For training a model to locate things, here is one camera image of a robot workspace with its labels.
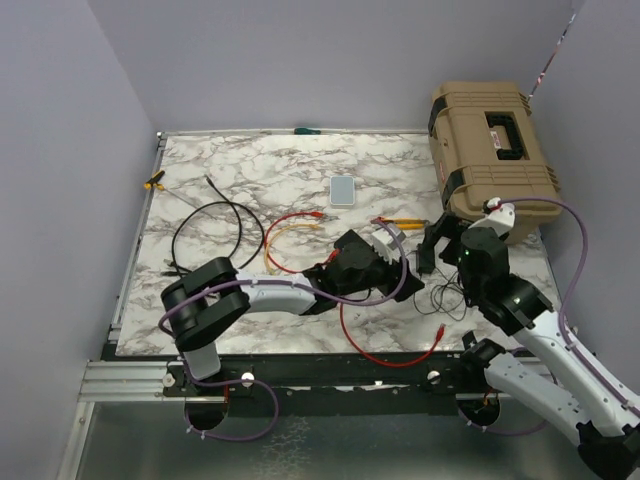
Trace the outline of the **black power adapter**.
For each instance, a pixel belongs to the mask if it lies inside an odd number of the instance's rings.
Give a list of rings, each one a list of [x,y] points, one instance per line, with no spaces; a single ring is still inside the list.
[[[434,251],[418,248],[416,251],[416,272],[420,275],[430,275],[435,269]]]

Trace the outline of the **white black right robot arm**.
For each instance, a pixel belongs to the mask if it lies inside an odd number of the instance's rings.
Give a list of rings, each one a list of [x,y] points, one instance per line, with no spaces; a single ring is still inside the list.
[[[561,431],[602,479],[626,479],[639,467],[639,396],[616,378],[566,326],[532,283],[510,269],[504,240],[515,224],[506,204],[469,222],[445,212],[426,227],[417,269],[435,261],[457,269],[465,302],[514,338],[555,375],[548,381],[505,348],[484,339],[464,351],[461,383],[518,400]]]

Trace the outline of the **black network switch box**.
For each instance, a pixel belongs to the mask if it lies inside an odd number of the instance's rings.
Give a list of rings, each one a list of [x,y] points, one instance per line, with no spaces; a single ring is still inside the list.
[[[344,255],[353,254],[363,246],[366,246],[366,242],[354,230],[348,230],[334,242],[334,248]]]

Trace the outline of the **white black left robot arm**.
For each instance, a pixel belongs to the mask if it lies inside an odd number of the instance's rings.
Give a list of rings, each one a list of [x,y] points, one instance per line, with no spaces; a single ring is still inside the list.
[[[406,258],[392,250],[403,236],[384,229],[373,243],[349,230],[334,242],[335,255],[283,277],[248,274],[227,257],[215,258],[166,287],[160,294],[165,316],[159,322],[186,361],[186,382],[206,395],[220,385],[216,340],[248,313],[319,315],[350,295],[376,290],[381,302],[403,302],[424,288]]]

